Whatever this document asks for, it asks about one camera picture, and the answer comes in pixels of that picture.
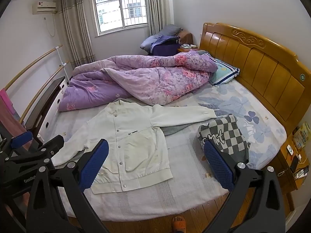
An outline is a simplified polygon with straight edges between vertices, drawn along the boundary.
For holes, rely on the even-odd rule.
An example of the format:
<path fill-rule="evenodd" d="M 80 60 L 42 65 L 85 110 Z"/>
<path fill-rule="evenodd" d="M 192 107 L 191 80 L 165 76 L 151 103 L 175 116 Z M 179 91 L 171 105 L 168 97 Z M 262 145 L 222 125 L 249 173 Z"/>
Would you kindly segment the right striped curtain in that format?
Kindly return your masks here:
<path fill-rule="evenodd" d="M 154 35 L 171 24 L 169 0 L 146 0 L 149 30 Z"/>

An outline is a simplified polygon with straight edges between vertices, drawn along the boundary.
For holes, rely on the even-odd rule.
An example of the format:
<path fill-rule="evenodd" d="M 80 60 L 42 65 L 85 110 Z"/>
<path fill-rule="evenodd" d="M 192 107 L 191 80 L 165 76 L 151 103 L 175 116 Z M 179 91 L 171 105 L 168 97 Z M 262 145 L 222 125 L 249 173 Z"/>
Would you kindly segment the yellow green packet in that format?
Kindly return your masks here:
<path fill-rule="evenodd" d="M 310 137 L 310 127 L 304 122 L 301 127 L 297 127 L 293 133 L 293 141 L 297 149 L 303 149 Z"/>

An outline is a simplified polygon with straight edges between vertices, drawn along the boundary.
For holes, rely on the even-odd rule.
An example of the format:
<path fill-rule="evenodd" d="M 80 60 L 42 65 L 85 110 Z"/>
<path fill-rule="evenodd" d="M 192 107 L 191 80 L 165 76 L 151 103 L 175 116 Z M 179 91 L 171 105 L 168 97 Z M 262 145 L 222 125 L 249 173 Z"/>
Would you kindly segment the window with bars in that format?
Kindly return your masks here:
<path fill-rule="evenodd" d="M 145 0 L 92 0 L 99 36 L 148 24 Z"/>

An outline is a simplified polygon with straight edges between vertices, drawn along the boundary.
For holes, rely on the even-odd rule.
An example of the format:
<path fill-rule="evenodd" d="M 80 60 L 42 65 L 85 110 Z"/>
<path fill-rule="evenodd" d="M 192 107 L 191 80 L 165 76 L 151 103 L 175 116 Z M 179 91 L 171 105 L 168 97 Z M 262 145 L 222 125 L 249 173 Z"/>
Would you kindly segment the grey hoodie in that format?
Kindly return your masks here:
<path fill-rule="evenodd" d="M 187 127 L 191 126 L 191 124 L 184 124 L 184 125 L 177 125 L 177 126 L 170 126 L 170 127 L 162 127 L 161 130 L 163 131 L 165 136 L 173 135 Z"/>

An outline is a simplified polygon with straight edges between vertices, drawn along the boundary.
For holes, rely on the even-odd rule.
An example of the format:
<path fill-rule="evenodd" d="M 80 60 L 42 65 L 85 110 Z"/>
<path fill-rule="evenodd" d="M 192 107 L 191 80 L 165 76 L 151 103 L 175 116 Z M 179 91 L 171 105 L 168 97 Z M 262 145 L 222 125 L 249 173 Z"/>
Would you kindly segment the far wooden nightstand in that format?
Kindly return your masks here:
<path fill-rule="evenodd" d="M 182 30 L 179 34 L 179 44 L 178 52 L 188 52 L 190 50 L 197 50 L 197 46 L 193 43 L 193 35 L 186 31 Z"/>

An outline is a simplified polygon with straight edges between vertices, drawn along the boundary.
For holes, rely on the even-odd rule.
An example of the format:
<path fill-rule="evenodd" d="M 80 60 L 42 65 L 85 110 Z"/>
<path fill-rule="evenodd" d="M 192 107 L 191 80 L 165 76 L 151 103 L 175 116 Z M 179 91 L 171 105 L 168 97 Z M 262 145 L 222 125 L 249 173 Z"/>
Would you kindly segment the dark dresser with white drawers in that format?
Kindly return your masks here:
<path fill-rule="evenodd" d="M 41 145 L 48 140 L 48 127 L 58 112 L 66 88 L 65 76 L 52 81 L 27 119 L 26 130 L 30 131 L 33 138 Z"/>

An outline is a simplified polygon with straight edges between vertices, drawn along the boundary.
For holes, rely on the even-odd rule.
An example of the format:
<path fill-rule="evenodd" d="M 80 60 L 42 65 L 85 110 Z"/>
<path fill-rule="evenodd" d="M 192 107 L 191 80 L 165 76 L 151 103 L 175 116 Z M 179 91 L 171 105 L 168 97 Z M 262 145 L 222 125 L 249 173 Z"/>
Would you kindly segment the pile of blue-grey bedding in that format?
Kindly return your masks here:
<path fill-rule="evenodd" d="M 146 38 L 140 48 L 150 56 L 174 56 L 180 47 L 179 33 L 181 32 L 182 28 L 173 24 L 167 25 L 157 34 Z"/>

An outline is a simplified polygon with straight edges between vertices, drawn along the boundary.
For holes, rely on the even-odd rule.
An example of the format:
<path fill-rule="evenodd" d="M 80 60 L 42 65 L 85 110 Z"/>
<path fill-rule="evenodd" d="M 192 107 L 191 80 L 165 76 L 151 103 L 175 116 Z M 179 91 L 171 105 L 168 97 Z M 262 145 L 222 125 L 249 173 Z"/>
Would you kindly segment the wooden clothes rail rack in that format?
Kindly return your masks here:
<path fill-rule="evenodd" d="M 71 77 L 72 67 L 63 44 L 47 48 L 1 52 L 1 89 L 5 89 L 19 117 L 51 77 Z"/>

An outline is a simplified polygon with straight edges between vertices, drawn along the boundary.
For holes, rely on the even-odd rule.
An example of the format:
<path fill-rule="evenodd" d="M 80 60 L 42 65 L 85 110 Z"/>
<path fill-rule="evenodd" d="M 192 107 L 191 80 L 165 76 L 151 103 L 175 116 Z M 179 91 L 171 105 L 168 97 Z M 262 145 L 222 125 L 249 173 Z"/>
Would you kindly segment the white button jacket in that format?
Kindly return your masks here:
<path fill-rule="evenodd" d="M 202 106 L 140 106 L 118 100 L 84 123 L 53 156 L 63 165 L 78 152 L 92 151 L 105 139 L 109 154 L 91 185 L 94 194 L 132 191 L 173 178 L 164 127 L 203 122 L 215 118 Z"/>

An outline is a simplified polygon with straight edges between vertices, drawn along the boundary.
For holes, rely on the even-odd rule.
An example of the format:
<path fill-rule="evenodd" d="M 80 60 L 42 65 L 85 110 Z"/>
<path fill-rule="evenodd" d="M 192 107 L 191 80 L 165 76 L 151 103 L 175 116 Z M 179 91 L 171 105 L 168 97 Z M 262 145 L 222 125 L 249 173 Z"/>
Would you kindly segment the striped curtain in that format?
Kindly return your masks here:
<path fill-rule="evenodd" d="M 169 0 L 146 0 L 149 30 L 154 35 L 171 24 Z"/>
<path fill-rule="evenodd" d="M 56 0 L 59 33 L 63 38 L 71 66 L 95 61 L 83 0 Z"/>

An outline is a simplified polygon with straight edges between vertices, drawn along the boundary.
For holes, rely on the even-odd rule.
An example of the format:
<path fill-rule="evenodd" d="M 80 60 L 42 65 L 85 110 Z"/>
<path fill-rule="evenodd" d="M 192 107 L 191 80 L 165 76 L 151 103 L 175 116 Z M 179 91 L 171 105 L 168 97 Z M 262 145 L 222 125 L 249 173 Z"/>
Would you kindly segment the wooden nightstand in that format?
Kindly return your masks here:
<path fill-rule="evenodd" d="M 295 155 L 298 157 L 299 162 L 296 171 L 292 173 L 290 171 L 290 165 Z M 269 165 L 273 166 L 278 176 L 279 185 L 283 195 L 285 215 L 288 216 L 295 209 L 292 191 L 298 190 L 305 180 L 304 177 L 295 179 L 295 174 L 301 168 L 309 166 L 307 154 L 304 149 L 296 148 L 293 136 L 289 135 L 286 142 L 281 146 L 278 154 L 273 158 Z"/>
<path fill-rule="evenodd" d="M 190 50 L 197 50 L 197 46 L 193 43 L 193 35 L 186 31 L 182 30 L 179 34 L 179 44 L 178 52 L 188 52 Z"/>

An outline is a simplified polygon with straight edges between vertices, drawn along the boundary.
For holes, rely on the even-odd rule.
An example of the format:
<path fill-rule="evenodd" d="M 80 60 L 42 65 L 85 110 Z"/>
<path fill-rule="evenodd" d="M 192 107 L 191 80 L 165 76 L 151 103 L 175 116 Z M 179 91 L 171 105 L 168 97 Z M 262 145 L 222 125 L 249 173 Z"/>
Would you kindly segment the striped light blue pillow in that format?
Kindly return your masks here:
<path fill-rule="evenodd" d="M 203 53 L 203 55 L 209 56 L 218 66 L 217 71 L 211 76 L 209 81 L 212 86 L 226 84 L 239 75 L 239 68 L 231 66 L 219 59 L 213 58 L 208 52 Z"/>

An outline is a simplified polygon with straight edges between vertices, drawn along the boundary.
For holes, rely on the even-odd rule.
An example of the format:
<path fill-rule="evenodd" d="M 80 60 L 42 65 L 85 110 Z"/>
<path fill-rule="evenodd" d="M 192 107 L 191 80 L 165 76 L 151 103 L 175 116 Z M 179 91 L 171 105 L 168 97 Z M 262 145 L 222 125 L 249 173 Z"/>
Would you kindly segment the left striped curtain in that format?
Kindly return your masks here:
<path fill-rule="evenodd" d="M 71 66 L 95 61 L 83 0 L 56 0 L 59 33 L 63 38 Z"/>

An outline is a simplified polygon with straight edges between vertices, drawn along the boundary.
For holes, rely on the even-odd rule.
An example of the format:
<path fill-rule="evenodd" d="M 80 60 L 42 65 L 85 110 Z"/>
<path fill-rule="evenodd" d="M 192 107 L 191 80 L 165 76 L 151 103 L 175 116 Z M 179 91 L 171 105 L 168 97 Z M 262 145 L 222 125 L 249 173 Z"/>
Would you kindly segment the wooden right nightstand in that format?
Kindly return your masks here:
<path fill-rule="evenodd" d="M 292 173 L 290 171 L 290 165 L 295 155 L 298 157 L 299 162 L 296 171 Z M 304 149 L 296 148 L 293 136 L 289 135 L 286 142 L 281 146 L 278 154 L 273 158 L 269 165 L 273 166 L 278 176 L 279 185 L 283 195 L 285 215 L 288 216 L 295 209 L 292 191 L 298 190 L 305 180 L 304 177 L 295 179 L 295 174 L 301 168 L 309 166 L 307 154 Z"/>

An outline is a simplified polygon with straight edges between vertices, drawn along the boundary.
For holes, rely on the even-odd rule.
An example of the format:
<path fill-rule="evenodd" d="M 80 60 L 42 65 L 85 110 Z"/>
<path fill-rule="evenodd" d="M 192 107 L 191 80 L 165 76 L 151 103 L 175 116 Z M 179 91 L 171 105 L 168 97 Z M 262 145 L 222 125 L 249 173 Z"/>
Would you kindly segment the pink hanging cloth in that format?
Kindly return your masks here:
<path fill-rule="evenodd" d="M 19 123 L 19 119 L 20 117 L 14 109 L 13 103 L 3 88 L 1 90 L 1 123 L 13 137 L 26 132 L 24 125 Z"/>

